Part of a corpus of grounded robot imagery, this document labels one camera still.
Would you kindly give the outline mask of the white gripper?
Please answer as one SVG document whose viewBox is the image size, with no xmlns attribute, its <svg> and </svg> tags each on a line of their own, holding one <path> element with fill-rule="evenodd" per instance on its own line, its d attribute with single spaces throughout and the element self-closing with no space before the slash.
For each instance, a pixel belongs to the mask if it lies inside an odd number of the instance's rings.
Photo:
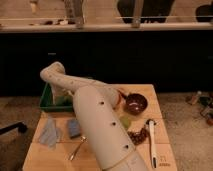
<svg viewBox="0 0 213 171">
<path fill-rule="evenodd" d="M 54 104 L 63 104 L 72 101 L 72 94 L 70 91 L 53 84 L 51 84 L 50 87 Z"/>
</svg>

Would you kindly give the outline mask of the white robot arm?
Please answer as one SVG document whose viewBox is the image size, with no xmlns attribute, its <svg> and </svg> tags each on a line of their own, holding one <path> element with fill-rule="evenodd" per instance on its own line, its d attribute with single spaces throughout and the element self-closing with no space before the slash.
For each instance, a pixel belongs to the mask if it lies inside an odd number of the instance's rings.
<svg viewBox="0 0 213 171">
<path fill-rule="evenodd" d="M 102 171 L 149 171 L 114 111 L 120 100 L 114 86 L 66 75 L 60 62 L 42 69 L 40 77 L 73 93 L 74 113 Z"/>
</svg>

